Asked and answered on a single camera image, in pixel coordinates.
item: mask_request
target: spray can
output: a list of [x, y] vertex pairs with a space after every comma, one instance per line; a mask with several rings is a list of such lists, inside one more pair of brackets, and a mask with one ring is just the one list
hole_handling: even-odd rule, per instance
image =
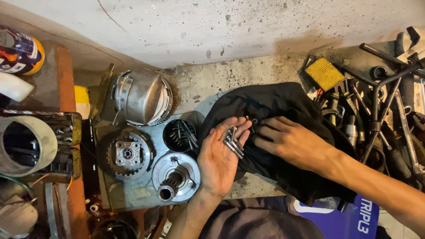
[[0, 25], [0, 72], [31, 75], [44, 63], [44, 48], [34, 37]]

